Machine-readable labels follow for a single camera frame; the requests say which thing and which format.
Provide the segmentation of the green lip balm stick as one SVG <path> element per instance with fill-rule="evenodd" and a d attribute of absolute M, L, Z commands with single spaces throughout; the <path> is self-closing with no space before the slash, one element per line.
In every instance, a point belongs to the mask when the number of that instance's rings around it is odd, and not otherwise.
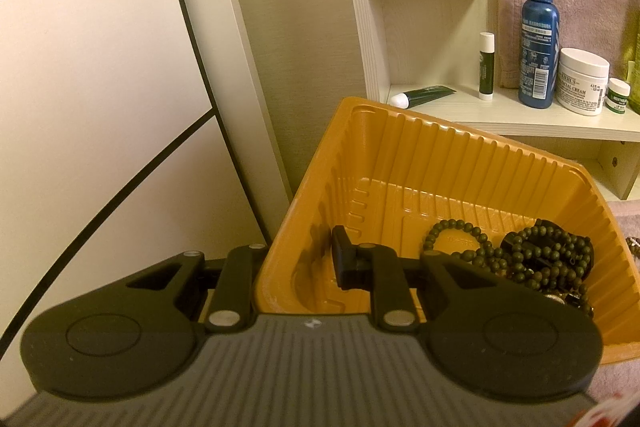
<path fill-rule="evenodd" d="M 495 74 L 495 35 L 492 32 L 480 33 L 480 80 L 478 80 L 478 97 L 482 101 L 490 101 L 494 95 Z"/>

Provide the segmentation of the cream wooden shelf unit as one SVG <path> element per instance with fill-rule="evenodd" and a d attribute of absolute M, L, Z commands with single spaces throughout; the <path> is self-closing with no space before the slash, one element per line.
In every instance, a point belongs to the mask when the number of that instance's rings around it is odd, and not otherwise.
<path fill-rule="evenodd" d="M 607 199 L 639 193 L 639 118 L 481 102 L 480 33 L 498 0 L 182 0 L 195 55 L 260 231 L 277 233 L 343 98 L 445 83 L 427 112 L 580 160 Z"/>

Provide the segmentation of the small green label jar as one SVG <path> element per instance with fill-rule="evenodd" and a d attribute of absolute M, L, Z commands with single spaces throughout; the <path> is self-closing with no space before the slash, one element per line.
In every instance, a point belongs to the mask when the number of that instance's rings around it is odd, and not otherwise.
<path fill-rule="evenodd" d="M 611 77 L 608 80 L 604 104 L 613 113 L 625 114 L 629 95 L 629 84 L 624 80 Z"/>

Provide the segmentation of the orange plastic tray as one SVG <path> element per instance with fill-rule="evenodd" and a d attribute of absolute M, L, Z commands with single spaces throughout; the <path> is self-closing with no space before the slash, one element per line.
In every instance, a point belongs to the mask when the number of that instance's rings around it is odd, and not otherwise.
<path fill-rule="evenodd" d="M 630 257 L 613 213 L 588 171 L 462 124 L 345 98 L 314 153 L 255 286 L 267 313 L 363 313 L 364 291 L 337 286 L 331 232 L 352 243 L 417 258 L 432 226 L 469 222 L 493 242 L 547 219 L 591 239 L 586 284 L 596 322 L 605 260 Z"/>

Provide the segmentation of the green oil spray bottle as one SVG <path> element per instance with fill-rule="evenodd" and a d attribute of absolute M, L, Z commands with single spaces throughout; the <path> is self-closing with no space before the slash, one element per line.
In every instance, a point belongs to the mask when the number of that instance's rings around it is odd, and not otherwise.
<path fill-rule="evenodd" d="M 627 81 L 630 86 L 628 104 L 634 113 L 639 113 L 639 9 L 628 12 L 624 38 L 623 58 L 627 65 Z"/>

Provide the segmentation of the dark green small tube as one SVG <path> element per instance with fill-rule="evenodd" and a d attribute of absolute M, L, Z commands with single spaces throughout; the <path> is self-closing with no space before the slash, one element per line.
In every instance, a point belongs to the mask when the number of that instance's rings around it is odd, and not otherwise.
<path fill-rule="evenodd" d="M 453 95 L 456 90 L 446 86 L 430 86 L 409 91 L 402 91 L 390 97 L 388 104 L 393 107 L 408 109 Z"/>

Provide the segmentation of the blue spray bottle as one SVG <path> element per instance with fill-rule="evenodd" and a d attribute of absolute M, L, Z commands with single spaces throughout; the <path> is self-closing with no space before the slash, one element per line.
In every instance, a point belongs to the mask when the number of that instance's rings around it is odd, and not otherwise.
<path fill-rule="evenodd" d="M 526 0 L 521 17 L 518 99 L 543 109 L 552 103 L 559 63 L 559 11 L 553 0 Z"/>

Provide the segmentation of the white cream jar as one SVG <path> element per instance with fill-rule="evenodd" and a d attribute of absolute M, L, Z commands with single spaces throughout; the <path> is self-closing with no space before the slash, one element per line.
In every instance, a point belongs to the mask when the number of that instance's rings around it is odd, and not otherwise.
<path fill-rule="evenodd" d="M 582 116 L 602 112 L 610 63 L 597 54 L 564 46 L 560 51 L 555 94 L 558 102 Z"/>

